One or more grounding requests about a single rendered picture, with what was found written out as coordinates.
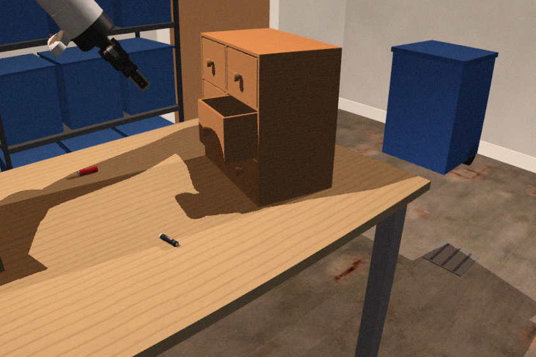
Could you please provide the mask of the small orange wooden chest of drawers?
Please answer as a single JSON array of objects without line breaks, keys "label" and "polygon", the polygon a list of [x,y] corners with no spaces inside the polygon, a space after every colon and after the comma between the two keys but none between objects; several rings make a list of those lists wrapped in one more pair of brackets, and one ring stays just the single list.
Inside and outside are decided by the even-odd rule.
[{"label": "small orange wooden chest of drawers", "polygon": [[[201,33],[225,45],[226,89],[257,111],[258,207],[332,187],[342,48],[265,28]],[[228,91],[229,47],[258,57],[258,108]]]}]

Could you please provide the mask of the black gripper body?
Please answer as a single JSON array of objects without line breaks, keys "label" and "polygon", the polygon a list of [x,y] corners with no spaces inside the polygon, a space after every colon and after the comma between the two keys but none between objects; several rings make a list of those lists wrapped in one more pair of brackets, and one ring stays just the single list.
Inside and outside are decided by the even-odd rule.
[{"label": "black gripper body", "polygon": [[93,47],[98,46],[102,51],[112,44],[108,38],[108,34],[114,27],[113,21],[102,11],[98,19],[83,33],[81,33],[72,41],[83,51],[87,52]]}]

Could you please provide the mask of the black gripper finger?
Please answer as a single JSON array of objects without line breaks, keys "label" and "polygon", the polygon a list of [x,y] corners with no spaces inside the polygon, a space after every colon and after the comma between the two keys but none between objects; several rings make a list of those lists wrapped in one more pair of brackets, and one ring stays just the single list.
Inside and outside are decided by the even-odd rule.
[{"label": "black gripper finger", "polygon": [[[117,40],[114,40],[100,56],[106,62],[108,61],[117,71],[123,72],[123,75],[129,78],[140,91],[144,92],[150,86],[150,82],[139,72],[137,65],[133,64],[131,57]],[[123,66],[127,63],[131,66],[124,71]]]},{"label": "black gripper finger", "polygon": [[[112,38],[111,41],[114,42],[115,38]],[[99,54],[102,53],[102,50],[99,50],[98,51]],[[129,63],[127,63],[124,67],[123,67],[123,70],[125,71],[128,67],[130,67],[131,65]]]}]

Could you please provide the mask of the black aaa battery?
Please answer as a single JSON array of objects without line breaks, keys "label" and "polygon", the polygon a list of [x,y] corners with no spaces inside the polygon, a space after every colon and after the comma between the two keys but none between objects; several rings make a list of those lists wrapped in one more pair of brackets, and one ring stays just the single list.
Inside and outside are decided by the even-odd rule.
[{"label": "black aaa battery", "polygon": [[168,242],[169,244],[171,244],[171,245],[173,245],[173,246],[175,246],[175,247],[177,247],[178,244],[179,244],[178,241],[175,241],[174,239],[172,239],[172,238],[166,236],[165,234],[160,234],[160,235],[159,235],[159,238],[162,239],[162,240],[164,240],[164,241],[166,241],[166,242]]}]

